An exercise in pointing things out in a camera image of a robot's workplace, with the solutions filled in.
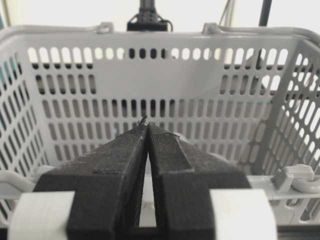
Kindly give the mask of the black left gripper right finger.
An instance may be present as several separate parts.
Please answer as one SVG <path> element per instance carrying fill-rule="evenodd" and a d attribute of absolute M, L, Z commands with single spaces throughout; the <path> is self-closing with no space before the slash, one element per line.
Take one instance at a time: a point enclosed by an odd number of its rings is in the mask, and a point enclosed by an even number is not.
<path fill-rule="evenodd" d="M 168 240 L 213 240 L 211 189 L 249 189 L 243 171 L 155 124 L 148 128 L 156 226 Z"/>

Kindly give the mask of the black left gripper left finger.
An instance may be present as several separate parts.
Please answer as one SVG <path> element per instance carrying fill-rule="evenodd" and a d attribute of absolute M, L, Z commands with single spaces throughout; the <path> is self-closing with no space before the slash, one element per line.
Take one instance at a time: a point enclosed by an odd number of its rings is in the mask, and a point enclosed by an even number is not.
<path fill-rule="evenodd" d="M 74 192 L 68 239 L 114 240 L 119 232 L 139 225 L 147 138 L 148 127 L 139 123 L 39 178 L 36 192 Z"/>

